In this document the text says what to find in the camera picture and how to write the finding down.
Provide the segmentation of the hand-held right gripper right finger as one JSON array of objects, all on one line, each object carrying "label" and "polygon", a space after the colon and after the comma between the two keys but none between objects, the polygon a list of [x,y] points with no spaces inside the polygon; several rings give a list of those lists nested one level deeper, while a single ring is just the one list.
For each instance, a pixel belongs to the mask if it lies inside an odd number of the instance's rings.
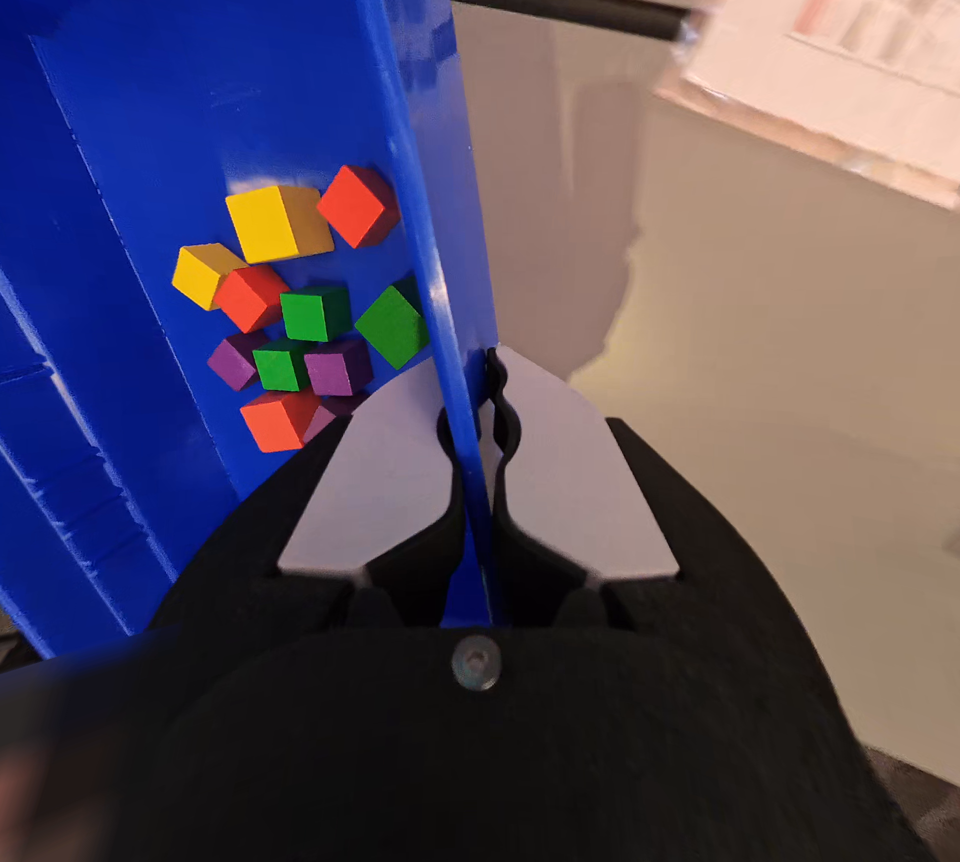
[{"label": "hand-held right gripper right finger", "polygon": [[497,487],[510,527],[594,583],[679,566],[601,412],[505,345],[487,353]]}]

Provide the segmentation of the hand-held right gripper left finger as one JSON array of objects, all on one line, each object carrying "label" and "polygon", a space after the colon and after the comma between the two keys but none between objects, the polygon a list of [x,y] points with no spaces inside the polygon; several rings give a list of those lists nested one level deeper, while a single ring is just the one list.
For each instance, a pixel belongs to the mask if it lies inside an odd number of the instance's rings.
[{"label": "hand-held right gripper left finger", "polygon": [[283,574],[355,580],[447,512],[459,477],[442,394],[429,356],[359,405],[279,557]]}]

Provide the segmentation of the blue plastic bin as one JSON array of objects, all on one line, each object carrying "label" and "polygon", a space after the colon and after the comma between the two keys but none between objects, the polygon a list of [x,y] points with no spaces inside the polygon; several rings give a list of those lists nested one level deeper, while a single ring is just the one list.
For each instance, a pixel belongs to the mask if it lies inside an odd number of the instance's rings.
[{"label": "blue plastic bin", "polygon": [[383,243],[289,259],[363,311],[415,276],[471,521],[497,323],[451,0],[2,0],[2,609],[42,659],[124,640],[282,465],[172,286],[226,198],[377,170]]}]

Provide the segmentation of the laminated paper sheet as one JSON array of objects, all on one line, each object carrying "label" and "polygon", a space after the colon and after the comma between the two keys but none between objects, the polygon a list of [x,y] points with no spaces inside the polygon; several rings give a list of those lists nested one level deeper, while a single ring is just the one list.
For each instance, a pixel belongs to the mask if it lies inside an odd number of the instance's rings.
[{"label": "laminated paper sheet", "polygon": [[700,0],[656,94],[958,211],[959,0]]}]

